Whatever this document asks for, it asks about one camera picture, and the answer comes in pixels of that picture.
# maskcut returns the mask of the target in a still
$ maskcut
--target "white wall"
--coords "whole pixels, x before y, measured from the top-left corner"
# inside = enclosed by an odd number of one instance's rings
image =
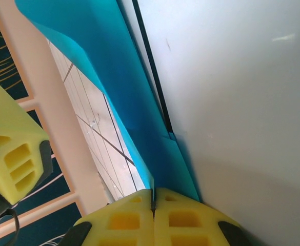
[[[300,1],[139,4],[204,201],[262,244],[300,245]]]
[[[30,85],[34,97],[21,106],[40,109],[59,165],[74,190],[65,199],[26,216],[22,226],[76,198],[81,202],[78,205],[83,215],[105,206],[108,198],[47,40],[20,14],[14,0],[0,0],[0,30],[23,82]],[[1,228],[0,233],[12,228],[13,225]]]

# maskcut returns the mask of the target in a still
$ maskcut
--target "blue plastic sheet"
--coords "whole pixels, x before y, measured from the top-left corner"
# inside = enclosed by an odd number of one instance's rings
[[[20,12],[105,94],[145,186],[155,184],[198,200],[116,0],[15,2]]]

